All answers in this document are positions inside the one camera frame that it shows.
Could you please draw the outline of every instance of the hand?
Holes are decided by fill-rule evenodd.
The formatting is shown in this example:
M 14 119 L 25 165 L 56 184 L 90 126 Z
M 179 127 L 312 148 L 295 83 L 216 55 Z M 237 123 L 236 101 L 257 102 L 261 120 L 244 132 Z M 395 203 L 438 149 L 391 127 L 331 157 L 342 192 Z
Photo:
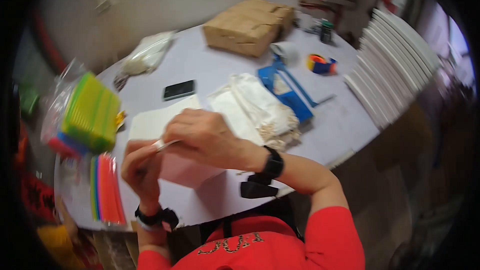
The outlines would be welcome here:
M 183 110 L 167 125 L 162 139 L 181 141 L 167 147 L 167 153 L 224 169 L 261 171 L 269 154 L 233 135 L 220 113 L 205 110 Z
M 140 211 L 147 216 L 159 209 L 159 175 L 163 155 L 152 146 L 156 141 L 129 141 L 121 166 L 121 177 L 140 197 Z

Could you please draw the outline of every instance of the table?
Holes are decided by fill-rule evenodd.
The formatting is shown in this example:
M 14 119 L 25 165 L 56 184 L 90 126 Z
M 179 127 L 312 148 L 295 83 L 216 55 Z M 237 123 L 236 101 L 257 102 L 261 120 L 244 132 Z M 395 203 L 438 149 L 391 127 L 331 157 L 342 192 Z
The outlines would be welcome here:
M 343 82 L 342 74 L 350 72 L 356 64 L 356 50 L 338 35 L 333 35 L 335 45 L 326 45 L 318 36 L 294 29 L 287 37 L 297 45 L 300 60 L 288 65 L 291 74 L 304 87 L 314 101 L 331 94 L 336 98 L 314 110 L 315 117 L 302 129 L 301 144 L 287 152 L 304 156 L 323 165 L 338 159 L 347 152 L 357 152 L 368 144 L 379 130 L 376 128 L 361 103 Z M 338 61 L 336 76 L 320 76 L 309 71 L 305 65 L 308 54 L 320 54 Z M 123 161 L 123 152 L 128 141 L 129 125 L 133 117 L 144 111 L 165 108 L 182 99 L 164 102 L 164 87 L 183 81 L 196 80 L 197 95 L 202 106 L 208 109 L 207 95 L 227 84 L 229 75 L 244 72 L 255 75 L 257 69 L 271 64 L 271 53 L 260 58 L 249 58 L 235 53 L 209 48 L 204 42 L 201 26 L 177 33 L 171 48 L 158 69 L 151 74 L 131 77 L 120 91 L 122 110 L 126 110 L 126 129 L 117 135 L 112 151 L 117 165 Z M 97 77 L 109 88 L 121 69 L 122 62 L 115 63 Z M 130 187 L 118 177 L 126 226 L 108 226 L 92 220 L 87 172 L 73 179 L 68 171 L 60 169 L 57 158 L 55 169 L 55 192 L 62 194 L 65 204 L 79 227 L 92 230 L 131 231 L 139 199 Z M 196 225 L 240 213 L 270 200 L 269 198 L 245 199 L 240 197 L 240 182 L 247 174 L 238 175 L 237 170 L 224 173 L 205 182 L 197 191 L 160 180 L 160 202 L 173 209 L 179 217 L 179 225 Z M 284 184 L 274 181 L 280 193 L 292 191 Z

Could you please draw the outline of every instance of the black clip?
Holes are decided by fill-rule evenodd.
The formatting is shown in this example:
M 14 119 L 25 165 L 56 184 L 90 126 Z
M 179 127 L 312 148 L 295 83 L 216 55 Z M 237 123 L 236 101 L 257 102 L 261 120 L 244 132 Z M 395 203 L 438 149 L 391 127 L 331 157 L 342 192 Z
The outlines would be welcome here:
M 270 186 L 271 183 L 272 179 L 263 173 L 250 175 L 246 182 L 240 183 L 240 195 L 248 199 L 277 196 L 279 189 Z

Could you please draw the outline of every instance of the cardboard box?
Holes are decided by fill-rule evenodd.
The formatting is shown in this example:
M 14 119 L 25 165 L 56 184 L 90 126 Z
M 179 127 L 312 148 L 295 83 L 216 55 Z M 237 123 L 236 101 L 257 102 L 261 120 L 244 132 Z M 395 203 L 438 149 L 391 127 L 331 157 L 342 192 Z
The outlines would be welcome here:
M 259 57 L 291 29 L 294 17 L 292 6 L 245 0 L 206 22 L 203 33 L 209 46 Z

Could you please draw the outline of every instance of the smartphone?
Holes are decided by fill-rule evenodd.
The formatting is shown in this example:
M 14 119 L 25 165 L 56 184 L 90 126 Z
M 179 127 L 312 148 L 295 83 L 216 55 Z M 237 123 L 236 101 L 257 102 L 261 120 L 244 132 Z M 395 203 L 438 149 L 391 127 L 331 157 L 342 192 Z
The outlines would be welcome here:
M 163 100 L 168 101 L 193 94 L 195 94 L 195 80 L 189 80 L 165 87 L 163 91 Z

